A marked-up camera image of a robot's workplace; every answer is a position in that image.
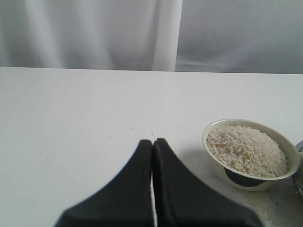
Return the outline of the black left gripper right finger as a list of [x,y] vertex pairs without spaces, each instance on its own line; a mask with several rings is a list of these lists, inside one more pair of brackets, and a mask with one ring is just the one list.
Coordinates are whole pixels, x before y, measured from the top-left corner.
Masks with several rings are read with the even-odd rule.
[[251,209],[221,195],[179,160],[165,139],[152,151],[152,181],[159,227],[261,227]]

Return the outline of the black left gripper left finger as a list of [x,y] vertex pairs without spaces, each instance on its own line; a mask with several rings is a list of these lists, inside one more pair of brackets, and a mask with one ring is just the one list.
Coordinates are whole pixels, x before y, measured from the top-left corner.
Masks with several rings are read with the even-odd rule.
[[101,190],[66,209],[57,227],[150,227],[152,142],[141,140],[124,168]]

